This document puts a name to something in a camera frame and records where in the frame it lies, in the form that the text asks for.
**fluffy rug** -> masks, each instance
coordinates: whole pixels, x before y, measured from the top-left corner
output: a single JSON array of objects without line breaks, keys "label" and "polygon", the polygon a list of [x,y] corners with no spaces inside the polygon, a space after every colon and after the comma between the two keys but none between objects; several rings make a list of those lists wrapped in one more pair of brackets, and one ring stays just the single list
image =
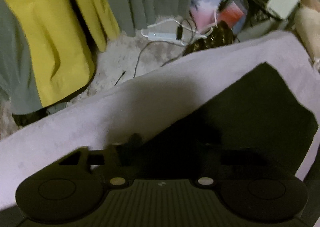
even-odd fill
[{"label": "fluffy rug", "polygon": [[[167,29],[169,28],[171,32],[175,31],[173,25],[176,27],[176,24],[170,24],[171,27],[167,25]],[[133,38],[122,33],[118,40],[108,42],[106,51],[98,53],[95,58],[97,70],[92,82],[84,92],[71,99],[67,106],[113,87],[124,71],[125,74],[118,84],[132,79],[138,55],[148,42],[148,39],[140,34],[140,31],[137,31]],[[149,45],[141,54],[136,77],[158,69],[166,61],[179,56],[182,50],[182,47],[165,42]],[[0,104],[0,140],[17,130],[19,127],[11,116],[10,102],[2,102]]]}]

